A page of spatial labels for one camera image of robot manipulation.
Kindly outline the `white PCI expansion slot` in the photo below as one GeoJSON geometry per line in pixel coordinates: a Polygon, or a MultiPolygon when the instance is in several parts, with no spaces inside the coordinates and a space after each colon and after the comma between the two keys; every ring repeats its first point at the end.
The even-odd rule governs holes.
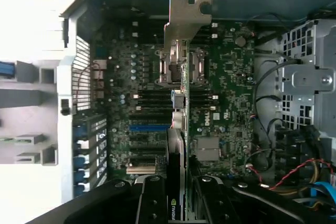
{"type": "Polygon", "coordinates": [[[155,166],[129,166],[126,168],[128,175],[152,175],[155,174],[155,166]]]}

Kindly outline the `grey chipset heatsink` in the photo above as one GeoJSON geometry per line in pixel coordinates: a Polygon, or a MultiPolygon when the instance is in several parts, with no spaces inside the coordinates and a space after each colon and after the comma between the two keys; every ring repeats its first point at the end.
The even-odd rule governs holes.
{"type": "Polygon", "coordinates": [[[200,137],[197,139],[196,157],[200,162],[219,160],[219,138],[200,137]]]}

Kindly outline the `blue expansion slot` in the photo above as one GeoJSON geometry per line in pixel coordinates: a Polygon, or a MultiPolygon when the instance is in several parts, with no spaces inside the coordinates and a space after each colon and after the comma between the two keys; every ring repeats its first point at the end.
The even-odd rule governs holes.
{"type": "Polygon", "coordinates": [[[164,132],[170,128],[169,124],[147,124],[147,125],[130,125],[129,131],[131,132],[164,132]]]}

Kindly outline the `green motherboard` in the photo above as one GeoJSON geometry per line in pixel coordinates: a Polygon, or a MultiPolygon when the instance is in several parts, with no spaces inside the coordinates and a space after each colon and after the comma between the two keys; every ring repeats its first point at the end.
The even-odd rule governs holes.
{"type": "MultiPolygon", "coordinates": [[[[160,85],[163,35],[160,21],[116,21],[104,25],[93,39],[98,63],[96,98],[108,117],[108,175],[130,181],[140,175],[126,174],[129,166],[155,166],[165,157],[164,132],[131,132],[130,125],[172,123],[171,91],[176,85],[160,85]]],[[[239,23],[215,23],[203,27],[192,48],[208,52],[206,84],[190,83],[189,153],[196,157],[197,139],[219,138],[219,160],[199,162],[203,175],[237,178],[246,174],[244,163],[253,148],[253,54],[249,42],[234,44],[246,29],[239,23]]]]}

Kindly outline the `black rear case latch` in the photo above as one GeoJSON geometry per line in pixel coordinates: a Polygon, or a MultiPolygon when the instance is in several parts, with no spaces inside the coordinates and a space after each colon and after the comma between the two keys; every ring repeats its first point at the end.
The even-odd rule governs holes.
{"type": "Polygon", "coordinates": [[[71,114],[69,99],[61,99],[60,100],[60,113],[63,116],[68,116],[68,115],[71,114]]]}

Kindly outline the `metal CPU socket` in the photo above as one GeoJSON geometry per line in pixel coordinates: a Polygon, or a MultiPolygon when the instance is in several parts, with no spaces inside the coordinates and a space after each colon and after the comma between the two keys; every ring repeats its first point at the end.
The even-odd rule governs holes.
{"type": "MultiPolygon", "coordinates": [[[[159,57],[159,78],[156,83],[164,85],[176,85],[181,83],[182,64],[172,62],[170,55],[161,50],[155,52],[159,57]]],[[[203,85],[207,83],[205,77],[205,57],[208,52],[201,48],[192,48],[190,52],[189,79],[191,84],[203,85]]]]}

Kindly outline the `metal disk bay cage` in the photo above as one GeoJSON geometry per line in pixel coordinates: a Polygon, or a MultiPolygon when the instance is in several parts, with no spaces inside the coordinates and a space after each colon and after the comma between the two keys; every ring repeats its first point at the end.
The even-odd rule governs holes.
{"type": "Polygon", "coordinates": [[[280,51],[297,64],[280,69],[282,118],[336,138],[336,20],[306,22],[283,35],[280,51]]]}

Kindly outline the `grey plastic parts rack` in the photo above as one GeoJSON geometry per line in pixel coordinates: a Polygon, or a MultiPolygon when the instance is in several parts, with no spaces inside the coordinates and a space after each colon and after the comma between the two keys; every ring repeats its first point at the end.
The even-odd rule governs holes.
{"type": "Polygon", "coordinates": [[[15,61],[15,76],[0,77],[0,165],[57,164],[59,60],[15,61]]]}

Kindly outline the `black open PC case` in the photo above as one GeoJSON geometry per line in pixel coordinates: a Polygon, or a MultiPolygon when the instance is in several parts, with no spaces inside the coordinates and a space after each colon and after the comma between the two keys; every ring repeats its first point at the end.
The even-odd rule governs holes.
{"type": "MultiPolygon", "coordinates": [[[[88,182],[83,183],[89,191],[110,180],[122,179],[108,175],[108,117],[96,98],[99,78],[92,52],[95,35],[109,22],[158,20],[163,35],[161,50],[169,54],[164,52],[169,6],[170,0],[73,0],[63,12],[66,55],[57,69],[62,204],[75,199],[73,186],[77,183],[73,174],[78,170],[89,172],[88,182]],[[61,99],[69,99],[68,116],[60,113],[61,99]],[[72,130],[82,125],[87,127],[88,137],[76,141],[72,130]],[[77,156],[88,158],[84,169],[74,169],[73,158],[77,156]]],[[[297,64],[280,51],[283,35],[312,20],[336,20],[336,0],[212,0],[212,4],[202,5],[201,11],[210,14],[212,20],[200,30],[215,23],[239,23],[246,29],[245,45],[254,45],[255,118],[251,122],[253,148],[244,163],[246,174],[232,179],[206,176],[217,177],[225,185],[245,182],[260,186],[307,208],[315,214],[315,224],[336,224],[336,138],[324,135],[314,125],[291,129],[282,118],[279,90],[280,69],[297,64]]],[[[189,159],[187,171],[187,219],[172,221],[168,214],[167,224],[206,224],[205,220],[196,219],[191,208],[193,180],[189,159]]]]}

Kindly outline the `hard disk with blue carrier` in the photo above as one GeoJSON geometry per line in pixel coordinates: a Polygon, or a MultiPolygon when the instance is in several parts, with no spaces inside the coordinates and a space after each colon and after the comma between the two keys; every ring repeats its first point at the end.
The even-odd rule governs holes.
{"type": "Polygon", "coordinates": [[[0,76],[13,78],[15,76],[15,64],[0,61],[0,76]]]}

